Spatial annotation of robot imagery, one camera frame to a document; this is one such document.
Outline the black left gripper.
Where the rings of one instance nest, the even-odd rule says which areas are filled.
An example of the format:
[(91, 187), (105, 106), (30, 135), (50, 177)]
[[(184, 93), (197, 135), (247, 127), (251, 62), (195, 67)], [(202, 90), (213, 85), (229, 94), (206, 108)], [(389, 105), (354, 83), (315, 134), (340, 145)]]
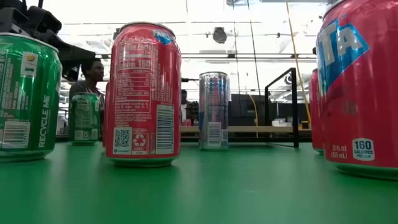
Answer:
[(64, 42), (57, 34), (62, 23), (49, 11), (31, 6), (25, 12), (15, 7), (0, 8), (0, 32), (35, 36), (39, 33), (39, 40), (55, 47), (59, 51), (62, 63), (62, 77), (68, 81), (78, 80), (80, 62), (94, 59), (96, 54), (75, 45)]

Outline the silver blue energy drink can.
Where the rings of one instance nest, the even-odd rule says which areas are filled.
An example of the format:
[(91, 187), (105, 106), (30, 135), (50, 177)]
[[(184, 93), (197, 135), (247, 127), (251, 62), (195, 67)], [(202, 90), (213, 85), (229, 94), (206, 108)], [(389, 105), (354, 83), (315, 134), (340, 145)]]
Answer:
[(224, 72), (199, 76), (199, 146), (203, 151), (228, 148), (229, 78)]

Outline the green soda can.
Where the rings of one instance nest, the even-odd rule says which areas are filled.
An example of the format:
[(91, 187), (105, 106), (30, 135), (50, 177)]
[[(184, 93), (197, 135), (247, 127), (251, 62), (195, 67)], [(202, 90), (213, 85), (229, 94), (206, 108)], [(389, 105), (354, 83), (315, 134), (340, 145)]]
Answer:
[(55, 47), (0, 32), (0, 162), (40, 160), (53, 151), (61, 76)]
[(100, 99), (94, 93), (76, 93), (70, 106), (69, 137), (73, 145), (94, 145), (100, 132)]

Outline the round black ceiling fixture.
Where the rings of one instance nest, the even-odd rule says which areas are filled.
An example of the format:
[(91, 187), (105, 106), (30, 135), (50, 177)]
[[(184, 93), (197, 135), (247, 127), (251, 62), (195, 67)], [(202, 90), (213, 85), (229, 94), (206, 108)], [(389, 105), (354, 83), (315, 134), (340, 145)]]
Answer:
[(228, 38), (223, 27), (215, 27), (212, 37), (213, 40), (218, 44), (224, 44)]

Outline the black cabinet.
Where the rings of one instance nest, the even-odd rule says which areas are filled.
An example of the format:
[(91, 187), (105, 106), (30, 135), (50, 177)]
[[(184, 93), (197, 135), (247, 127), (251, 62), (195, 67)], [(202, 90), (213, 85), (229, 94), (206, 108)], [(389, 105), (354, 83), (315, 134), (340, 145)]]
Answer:
[[(308, 121), (307, 110), (304, 103), (297, 104), (298, 123)], [(277, 118), (283, 118), (286, 122), (292, 122), (293, 104), (291, 103), (268, 103), (268, 118), (273, 121)]]
[(230, 126), (264, 126), (264, 95), (232, 94), (228, 105)]

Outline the white box stack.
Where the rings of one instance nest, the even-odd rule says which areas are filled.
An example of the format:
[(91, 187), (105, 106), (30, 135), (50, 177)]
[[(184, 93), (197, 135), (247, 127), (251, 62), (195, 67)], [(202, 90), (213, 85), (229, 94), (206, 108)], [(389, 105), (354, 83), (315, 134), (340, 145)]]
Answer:
[(293, 117), (276, 118), (272, 120), (271, 124), (274, 127), (292, 127)]

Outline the wooden shelf with black frame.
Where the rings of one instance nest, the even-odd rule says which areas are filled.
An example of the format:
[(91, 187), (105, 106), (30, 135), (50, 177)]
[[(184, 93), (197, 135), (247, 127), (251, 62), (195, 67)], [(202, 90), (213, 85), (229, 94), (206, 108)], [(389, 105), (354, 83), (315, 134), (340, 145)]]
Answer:
[[(286, 74), (292, 74), (292, 84), (291, 89), (288, 91), (292, 95), (292, 102), (293, 104), (293, 125), (292, 127), (274, 127), (269, 121), (268, 118), (268, 100), (265, 99), (265, 110), (264, 110), (264, 117), (265, 117), (265, 125), (264, 126), (228, 126), (227, 132), (229, 134), (234, 133), (236, 136), (255, 136), (259, 137), (259, 134), (279, 134), (279, 133), (291, 133), (293, 134), (294, 141), (292, 142), (293, 147), (299, 147), (299, 135), (304, 134), (311, 134), (310, 129), (302, 129), (299, 126), (299, 121), (297, 117), (297, 104), (298, 104), (298, 93), (297, 93), (297, 69), (296, 68), (289, 68), (279, 77), (277, 77), (271, 83), (274, 84), (276, 81), (283, 78)], [(270, 144), (277, 144), (277, 142), (266, 142)]]

